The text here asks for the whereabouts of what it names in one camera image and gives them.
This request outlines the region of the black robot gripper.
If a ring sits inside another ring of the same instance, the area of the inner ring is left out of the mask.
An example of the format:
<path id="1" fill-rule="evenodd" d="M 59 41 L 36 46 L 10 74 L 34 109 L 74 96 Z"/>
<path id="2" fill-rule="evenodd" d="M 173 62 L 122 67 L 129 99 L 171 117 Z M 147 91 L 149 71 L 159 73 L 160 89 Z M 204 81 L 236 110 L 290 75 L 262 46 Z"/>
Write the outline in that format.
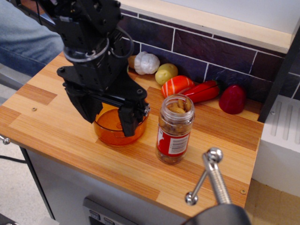
<path id="1" fill-rule="evenodd" d="M 147 92 L 128 75 L 128 57 L 134 44 L 124 45 L 126 34 L 120 27 L 100 33 L 67 27 L 59 30 L 63 53 L 71 66 L 59 68 L 67 95 L 81 116 L 92 123 L 103 103 L 118 108 L 125 137 L 135 130 L 148 114 Z"/>

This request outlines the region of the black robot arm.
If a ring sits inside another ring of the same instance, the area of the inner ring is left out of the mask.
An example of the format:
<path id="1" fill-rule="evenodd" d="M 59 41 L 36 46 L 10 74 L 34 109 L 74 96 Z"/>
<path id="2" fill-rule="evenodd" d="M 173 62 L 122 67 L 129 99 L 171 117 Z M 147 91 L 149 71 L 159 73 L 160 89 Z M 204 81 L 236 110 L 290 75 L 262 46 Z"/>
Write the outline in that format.
<path id="1" fill-rule="evenodd" d="M 41 0 L 52 18 L 70 66 L 60 67 L 67 95 L 82 115 L 93 122 L 103 104 L 118 108 L 125 136 L 133 136 L 149 113 L 147 92 L 128 75 L 134 45 L 124 44 L 126 32 L 116 0 Z"/>

